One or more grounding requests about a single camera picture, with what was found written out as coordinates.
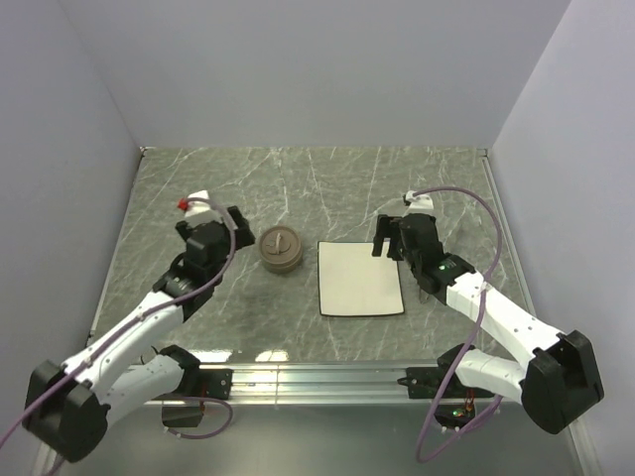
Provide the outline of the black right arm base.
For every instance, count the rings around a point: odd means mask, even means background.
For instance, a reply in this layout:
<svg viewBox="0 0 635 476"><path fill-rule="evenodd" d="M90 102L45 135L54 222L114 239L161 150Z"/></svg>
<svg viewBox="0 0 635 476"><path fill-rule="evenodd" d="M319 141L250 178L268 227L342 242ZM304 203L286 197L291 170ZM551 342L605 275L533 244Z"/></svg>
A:
<svg viewBox="0 0 635 476"><path fill-rule="evenodd" d="M405 376L397 380L397 384L407 388L411 400L433 399L445 377L449 365L453 362L462 347L461 344L449 349L437 359L434 366L415 366L405 370ZM493 394L482 389L464 386L457 376L452 376L444 390L444 399L461 399L476 397L478 399L492 398Z"/></svg>

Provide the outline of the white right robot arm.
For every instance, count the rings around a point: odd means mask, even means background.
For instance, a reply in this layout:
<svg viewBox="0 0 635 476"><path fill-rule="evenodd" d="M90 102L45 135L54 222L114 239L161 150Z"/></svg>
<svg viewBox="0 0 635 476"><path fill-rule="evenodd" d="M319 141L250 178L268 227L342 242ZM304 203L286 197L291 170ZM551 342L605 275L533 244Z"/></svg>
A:
<svg viewBox="0 0 635 476"><path fill-rule="evenodd" d="M438 392L452 397L478 389L522 406L549 434L557 434L604 398L590 340L564 333L518 306L455 254L445 251L436 220L424 213L382 215L373 256L405 262L421 291L468 317L494 338L509 359L462 344L438 360Z"/></svg>

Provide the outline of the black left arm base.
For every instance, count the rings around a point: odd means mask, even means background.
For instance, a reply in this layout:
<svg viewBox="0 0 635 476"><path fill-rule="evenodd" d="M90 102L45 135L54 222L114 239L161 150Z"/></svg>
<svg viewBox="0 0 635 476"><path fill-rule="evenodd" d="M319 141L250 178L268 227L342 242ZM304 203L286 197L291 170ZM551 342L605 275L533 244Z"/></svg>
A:
<svg viewBox="0 0 635 476"><path fill-rule="evenodd" d="M228 429L234 417L233 407L228 402L233 370L229 368L202 369L200 360L178 345L165 347L158 351L156 356L172 359L183 371L176 388L162 394L161 399L190 404L190 407L181 409L162 407L162 423L165 432L180 439L203 440L217 436ZM182 432L182 428L194 428L202 422L207 404L225 408L226 420L224 423L209 433L189 434Z"/></svg>

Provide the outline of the white rectangular plate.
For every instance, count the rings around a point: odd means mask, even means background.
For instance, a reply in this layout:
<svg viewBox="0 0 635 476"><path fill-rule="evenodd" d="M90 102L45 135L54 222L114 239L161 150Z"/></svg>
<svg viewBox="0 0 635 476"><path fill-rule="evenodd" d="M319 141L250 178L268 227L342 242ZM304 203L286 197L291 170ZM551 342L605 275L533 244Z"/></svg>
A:
<svg viewBox="0 0 635 476"><path fill-rule="evenodd" d="M319 310L331 317L378 317L405 311L398 265L373 257L370 243L320 242Z"/></svg>

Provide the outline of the aluminium table edge rail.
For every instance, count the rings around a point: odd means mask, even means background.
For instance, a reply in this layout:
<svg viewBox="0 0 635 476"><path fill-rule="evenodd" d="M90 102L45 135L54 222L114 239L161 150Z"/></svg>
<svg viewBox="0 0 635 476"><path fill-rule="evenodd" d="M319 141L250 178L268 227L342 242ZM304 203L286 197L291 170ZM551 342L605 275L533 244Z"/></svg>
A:
<svg viewBox="0 0 635 476"><path fill-rule="evenodd" d="M235 406L361 406L422 404L397 384L408 367L434 361L333 362L326 364L202 364L233 370L229 402Z"/></svg>

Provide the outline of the beige round lid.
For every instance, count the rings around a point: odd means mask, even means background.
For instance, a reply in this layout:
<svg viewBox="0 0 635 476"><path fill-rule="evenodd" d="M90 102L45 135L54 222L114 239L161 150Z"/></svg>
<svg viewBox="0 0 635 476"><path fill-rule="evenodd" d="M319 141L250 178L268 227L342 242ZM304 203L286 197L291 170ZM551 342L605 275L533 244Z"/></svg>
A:
<svg viewBox="0 0 635 476"><path fill-rule="evenodd" d="M262 233L258 249L263 260L270 263L286 263L302 254L302 241L294 229L276 225Z"/></svg>

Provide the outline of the beige round container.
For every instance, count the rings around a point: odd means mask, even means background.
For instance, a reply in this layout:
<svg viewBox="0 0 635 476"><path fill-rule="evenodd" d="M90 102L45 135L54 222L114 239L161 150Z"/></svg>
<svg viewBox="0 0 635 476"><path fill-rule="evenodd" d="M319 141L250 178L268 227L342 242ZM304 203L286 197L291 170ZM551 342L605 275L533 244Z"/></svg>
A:
<svg viewBox="0 0 635 476"><path fill-rule="evenodd" d="M279 255L260 252L263 267L270 273L284 275L291 273L302 262L303 253L283 253Z"/></svg>

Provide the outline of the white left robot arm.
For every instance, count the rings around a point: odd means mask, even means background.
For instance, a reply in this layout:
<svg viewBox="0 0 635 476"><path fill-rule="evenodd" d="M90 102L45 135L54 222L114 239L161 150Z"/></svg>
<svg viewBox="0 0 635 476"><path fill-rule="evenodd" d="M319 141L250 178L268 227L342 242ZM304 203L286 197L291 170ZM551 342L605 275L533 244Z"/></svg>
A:
<svg viewBox="0 0 635 476"><path fill-rule="evenodd" d="M199 360L182 347L168 346L141 366L133 363L203 307L235 253L255 243L236 206L189 197L179 207L184 218L176 229L185 250L141 302L82 351L60 364L47 360L31 374L17 424L70 463L90 454L110 426L158 397L192 402L198 410L219 405L233 419L229 385L211 395Z"/></svg>

